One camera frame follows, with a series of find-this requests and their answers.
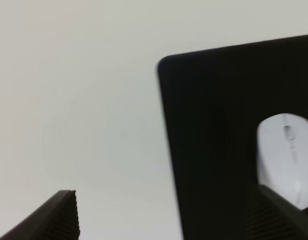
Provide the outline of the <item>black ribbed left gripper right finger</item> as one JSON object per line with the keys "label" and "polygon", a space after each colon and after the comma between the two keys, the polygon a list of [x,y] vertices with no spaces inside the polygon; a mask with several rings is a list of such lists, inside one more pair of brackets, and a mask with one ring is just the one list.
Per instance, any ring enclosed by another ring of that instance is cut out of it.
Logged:
{"label": "black ribbed left gripper right finger", "polygon": [[246,197],[248,240],[308,240],[308,214],[264,185],[250,186]]}

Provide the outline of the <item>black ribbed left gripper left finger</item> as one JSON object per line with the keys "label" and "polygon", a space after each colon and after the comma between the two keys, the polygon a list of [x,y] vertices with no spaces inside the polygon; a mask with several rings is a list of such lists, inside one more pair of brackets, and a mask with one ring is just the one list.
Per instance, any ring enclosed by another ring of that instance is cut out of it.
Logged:
{"label": "black ribbed left gripper left finger", "polygon": [[78,240],[76,192],[60,190],[0,240]]}

